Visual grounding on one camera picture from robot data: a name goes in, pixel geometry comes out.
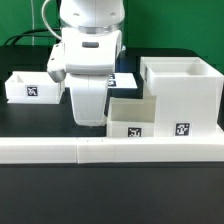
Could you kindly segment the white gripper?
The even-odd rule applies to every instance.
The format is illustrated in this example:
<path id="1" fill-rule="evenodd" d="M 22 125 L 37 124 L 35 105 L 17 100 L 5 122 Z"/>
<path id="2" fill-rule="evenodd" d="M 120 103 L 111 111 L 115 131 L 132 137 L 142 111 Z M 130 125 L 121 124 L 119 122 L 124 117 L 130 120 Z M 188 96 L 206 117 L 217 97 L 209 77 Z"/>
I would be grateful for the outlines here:
<path id="1" fill-rule="evenodd" d="M 109 75 L 68 74 L 66 81 L 76 124 L 103 126 Z"/>

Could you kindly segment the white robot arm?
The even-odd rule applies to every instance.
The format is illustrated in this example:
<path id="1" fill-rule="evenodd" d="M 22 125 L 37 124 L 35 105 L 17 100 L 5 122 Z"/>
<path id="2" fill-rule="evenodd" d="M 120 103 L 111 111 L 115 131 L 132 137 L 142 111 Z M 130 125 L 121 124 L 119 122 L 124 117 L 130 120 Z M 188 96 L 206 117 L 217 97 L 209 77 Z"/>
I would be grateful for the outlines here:
<path id="1" fill-rule="evenodd" d="M 122 50 L 123 0 L 61 0 L 61 33 L 47 72 L 56 83 L 69 81 L 75 122 L 101 126 L 109 76 Z"/>

